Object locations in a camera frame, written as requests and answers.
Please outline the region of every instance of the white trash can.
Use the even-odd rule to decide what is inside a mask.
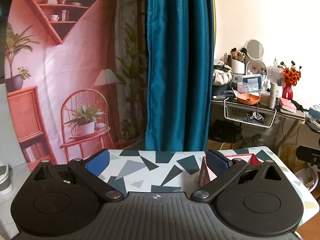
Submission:
[[[13,188],[13,183],[9,176],[9,166],[0,162],[0,195],[9,193]]]

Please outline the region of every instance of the potted plant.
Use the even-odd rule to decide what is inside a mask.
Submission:
[[[73,119],[66,122],[71,130],[78,128],[79,135],[87,135],[94,133],[94,127],[97,119],[104,114],[100,109],[94,106],[80,105],[80,109],[68,110],[71,111]]]
[[[121,131],[113,137],[116,141],[117,149],[126,148],[135,142],[141,140],[140,129],[134,126],[129,120],[124,119],[121,122]]]
[[[25,36],[27,30],[32,27],[29,26],[22,33],[14,33],[11,25],[8,23],[7,25],[7,36],[5,40],[5,50],[4,56],[7,58],[10,67],[10,78],[5,79],[5,84],[8,92],[13,92],[22,88],[23,81],[29,78],[31,75],[29,74],[28,69],[24,67],[18,67],[18,74],[13,75],[12,64],[15,56],[23,49],[27,49],[32,52],[32,47],[28,44],[36,43],[39,44],[38,41],[32,41],[30,37],[34,35]]]
[[[125,23],[124,31],[126,35],[123,39],[127,58],[116,57],[121,63],[122,75],[117,72],[114,74],[127,91],[125,101],[130,107],[130,115],[129,120],[124,119],[121,122],[121,132],[115,135],[115,140],[118,141],[117,144],[133,141],[143,133],[143,128],[137,118],[136,103],[140,101],[140,91],[144,90],[146,86],[144,82],[143,84],[140,83],[143,79],[141,70],[145,70],[146,67],[137,63],[139,58],[144,56],[138,52],[138,33],[127,22]]]

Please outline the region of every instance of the lamp shade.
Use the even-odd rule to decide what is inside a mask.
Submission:
[[[111,69],[102,69],[94,83],[94,86],[120,83]]]

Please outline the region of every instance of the bag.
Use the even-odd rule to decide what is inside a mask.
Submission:
[[[233,78],[233,72],[231,67],[224,65],[222,70],[214,69],[213,70],[213,82],[214,86],[223,86],[228,85]]]

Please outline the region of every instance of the blue pad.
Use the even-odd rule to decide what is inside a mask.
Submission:
[[[214,150],[208,150],[205,155],[208,168],[217,176],[232,166],[232,161],[226,158],[222,153]]]
[[[108,150],[100,153],[93,160],[89,161],[85,168],[97,177],[109,166],[110,153]]]

